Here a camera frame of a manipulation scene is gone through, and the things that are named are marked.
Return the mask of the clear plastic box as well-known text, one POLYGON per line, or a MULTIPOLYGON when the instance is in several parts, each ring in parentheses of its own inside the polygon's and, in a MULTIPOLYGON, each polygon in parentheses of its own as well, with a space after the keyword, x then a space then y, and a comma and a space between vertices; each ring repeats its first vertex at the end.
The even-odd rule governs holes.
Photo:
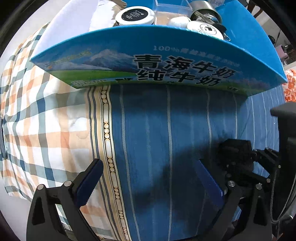
POLYGON ((153 1, 155 25, 167 26, 171 19, 178 17, 190 18, 193 9, 188 1, 153 1))

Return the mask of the steel cup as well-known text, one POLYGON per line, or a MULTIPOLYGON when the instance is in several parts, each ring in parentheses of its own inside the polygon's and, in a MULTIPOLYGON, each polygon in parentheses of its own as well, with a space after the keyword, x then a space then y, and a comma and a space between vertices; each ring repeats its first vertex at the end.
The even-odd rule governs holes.
POLYGON ((222 17, 220 14, 207 1, 191 1, 189 4, 193 10, 193 13, 198 11, 203 15, 214 16, 220 24, 222 23, 222 17))

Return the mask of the orange floral cushion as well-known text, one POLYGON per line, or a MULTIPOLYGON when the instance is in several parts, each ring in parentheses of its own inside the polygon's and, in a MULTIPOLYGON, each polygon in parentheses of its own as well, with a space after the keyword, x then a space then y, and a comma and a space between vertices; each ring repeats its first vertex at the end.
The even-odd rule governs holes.
POLYGON ((285 71, 287 83, 283 84, 283 92, 286 102, 296 102, 296 71, 290 69, 285 71))

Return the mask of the blue milk carton box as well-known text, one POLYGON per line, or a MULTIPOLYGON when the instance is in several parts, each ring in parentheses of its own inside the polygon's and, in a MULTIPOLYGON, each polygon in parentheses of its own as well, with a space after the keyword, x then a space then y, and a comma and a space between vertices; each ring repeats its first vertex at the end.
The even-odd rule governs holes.
POLYGON ((75 88, 177 83, 255 95, 287 82, 270 39, 238 1, 222 7, 229 41, 164 26, 111 27, 60 42, 31 61, 75 88))

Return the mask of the black lid white jar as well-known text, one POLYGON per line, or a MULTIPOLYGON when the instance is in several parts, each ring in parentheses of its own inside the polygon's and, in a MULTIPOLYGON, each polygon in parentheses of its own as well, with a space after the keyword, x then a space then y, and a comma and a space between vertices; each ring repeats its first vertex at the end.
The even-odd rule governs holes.
POLYGON ((145 6, 132 6, 121 10, 115 21, 119 26, 153 25, 156 15, 154 11, 145 6))

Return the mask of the white lid cream jar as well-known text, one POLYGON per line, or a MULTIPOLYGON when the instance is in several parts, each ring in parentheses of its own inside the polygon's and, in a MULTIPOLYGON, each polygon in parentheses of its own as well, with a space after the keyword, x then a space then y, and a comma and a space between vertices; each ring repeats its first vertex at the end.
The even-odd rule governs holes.
POLYGON ((187 24, 187 29, 193 32, 197 32, 203 35, 214 37, 220 40, 224 40, 223 34, 213 25, 201 22, 201 21, 190 21, 187 24))

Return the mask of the blue striped cloth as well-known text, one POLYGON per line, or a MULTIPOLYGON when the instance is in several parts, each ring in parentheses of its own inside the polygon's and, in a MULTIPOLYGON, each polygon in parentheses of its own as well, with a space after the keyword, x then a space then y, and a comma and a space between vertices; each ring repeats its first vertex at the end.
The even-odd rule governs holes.
POLYGON ((217 145, 248 140, 279 146, 270 110, 283 88, 246 97, 180 85, 127 84, 86 93, 92 154, 104 163, 99 198, 87 214, 112 240, 178 240, 202 233, 217 213, 194 165, 211 165, 217 145))

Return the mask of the pink suitcase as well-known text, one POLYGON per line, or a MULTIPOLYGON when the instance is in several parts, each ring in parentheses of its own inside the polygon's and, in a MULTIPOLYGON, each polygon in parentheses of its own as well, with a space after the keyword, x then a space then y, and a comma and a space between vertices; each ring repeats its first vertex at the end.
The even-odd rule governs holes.
POLYGON ((275 49, 276 49, 276 52, 277 52, 281 61, 283 61, 289 57, 288 53, 283 45, 278 45, 275 49))

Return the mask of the white earbud case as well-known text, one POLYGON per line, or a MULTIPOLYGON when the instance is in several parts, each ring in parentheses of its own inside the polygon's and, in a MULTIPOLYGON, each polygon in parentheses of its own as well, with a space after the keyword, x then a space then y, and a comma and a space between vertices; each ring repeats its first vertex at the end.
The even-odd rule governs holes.
POLYGON ((168 21, 167 26, 186 29, 190 21, 190 18, 188 18, 187 16, 178 16, 171 18, 168 21))

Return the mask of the plaid quilt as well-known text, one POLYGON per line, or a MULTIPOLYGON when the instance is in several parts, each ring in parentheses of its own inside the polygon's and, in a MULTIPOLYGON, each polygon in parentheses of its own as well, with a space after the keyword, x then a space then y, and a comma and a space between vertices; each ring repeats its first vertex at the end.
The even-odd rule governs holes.
POLYGON ((24 40, 1 74, 4 188, 12 197, 31 201, 39 184, 60 186, 99 158, 104 173, 81 212, 99 237, 118 240, 121 197, 110 88, 74 89, 31 63, 45 30, 24 40))

